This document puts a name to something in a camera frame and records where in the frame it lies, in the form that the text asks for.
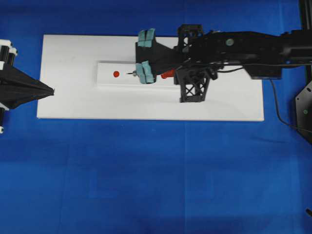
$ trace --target black bracket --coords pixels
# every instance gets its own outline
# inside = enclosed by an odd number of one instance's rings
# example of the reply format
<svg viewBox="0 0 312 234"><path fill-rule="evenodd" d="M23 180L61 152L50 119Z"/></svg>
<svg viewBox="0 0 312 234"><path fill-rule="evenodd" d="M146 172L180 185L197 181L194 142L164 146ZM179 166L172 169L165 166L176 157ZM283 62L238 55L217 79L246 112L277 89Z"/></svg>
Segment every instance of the black bracket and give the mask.
<svg viewBox="0 0 312 234"><path fill-rule="evenodd" d="M203 26L201 24L183 24L178 28L177 34L178 44L176 50L182 52L194 39L204 35Z"/></svg>
<svg viewBox="0 0 312 234"><path fill-rule="evenodd" d="M181 88L180 102L202 102L206 98L210 79L217 79L217 73L209 68L179 68L175 80Z"/></svg>
<svg viewBox="0 0 312 234"><path fill-rule="evenodd" d="M296 96L297 126L312 131L312 81ZM312 144L312 133L298 130Z"/></svg>

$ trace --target white platform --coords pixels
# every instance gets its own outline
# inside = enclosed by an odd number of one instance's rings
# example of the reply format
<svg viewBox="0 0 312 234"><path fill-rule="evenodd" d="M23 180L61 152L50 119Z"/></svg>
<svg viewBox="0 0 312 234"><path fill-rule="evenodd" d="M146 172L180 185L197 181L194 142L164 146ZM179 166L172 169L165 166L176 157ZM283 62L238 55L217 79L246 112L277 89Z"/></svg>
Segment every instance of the white platform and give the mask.
<svg viewBox="0 0 312 234"><path fill-rule="evenodd" d="M210 82L206 101L179 103L172 78L142 85L136 37L44 35L40 80L55 95L39 100L38 118L263 121L262 81L244 70ZM177 38L156 38L173 47ZM113 72L120 76L115 78Z"/></svg>

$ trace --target blue background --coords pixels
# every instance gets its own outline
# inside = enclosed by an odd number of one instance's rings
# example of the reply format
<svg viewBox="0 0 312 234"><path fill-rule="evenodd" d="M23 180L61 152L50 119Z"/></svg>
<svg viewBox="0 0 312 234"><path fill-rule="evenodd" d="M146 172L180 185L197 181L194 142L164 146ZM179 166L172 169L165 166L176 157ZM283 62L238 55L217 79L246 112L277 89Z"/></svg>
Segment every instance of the blue background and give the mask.
<svg viewBox="0 0 312 234"><path fill-rule="evenodd" d="M296 0L2 0L0 18L0 38L19 50L15 66L36 79L43 34L300 29ZM294 123L304 68L276 85ZM263 92L264 122L39 120L37 102L10 111L0 233L311 233L312 146L278 122L268 81Z"/></svg>

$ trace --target red dot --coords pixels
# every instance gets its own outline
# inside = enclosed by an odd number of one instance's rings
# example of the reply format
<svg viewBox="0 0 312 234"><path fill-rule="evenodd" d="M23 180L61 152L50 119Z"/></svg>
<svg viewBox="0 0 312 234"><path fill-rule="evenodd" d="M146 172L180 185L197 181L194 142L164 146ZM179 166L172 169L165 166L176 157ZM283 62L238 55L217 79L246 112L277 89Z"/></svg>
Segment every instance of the red dot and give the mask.
<svg viewBox="0 0 312 234"><path fill-rule="evenodd" d="M119 73L119 71L114 71L113 75L114 75L114 77L117 78L117 77L119 77L120 73Z"/></svg>

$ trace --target mounting plate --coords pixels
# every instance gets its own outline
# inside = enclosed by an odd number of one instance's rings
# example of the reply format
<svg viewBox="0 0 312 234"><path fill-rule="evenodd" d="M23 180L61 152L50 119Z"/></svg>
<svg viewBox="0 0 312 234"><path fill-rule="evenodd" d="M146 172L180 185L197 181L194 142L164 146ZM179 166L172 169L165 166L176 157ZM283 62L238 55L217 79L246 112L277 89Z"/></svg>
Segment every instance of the mounting plate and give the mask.
<svg viewBox="0 0 312 234"><path fill-rule="evenodd" d="M296 96L297 126L312 131L312 81ZM312 133L298 130L312 144Z"/></svg>

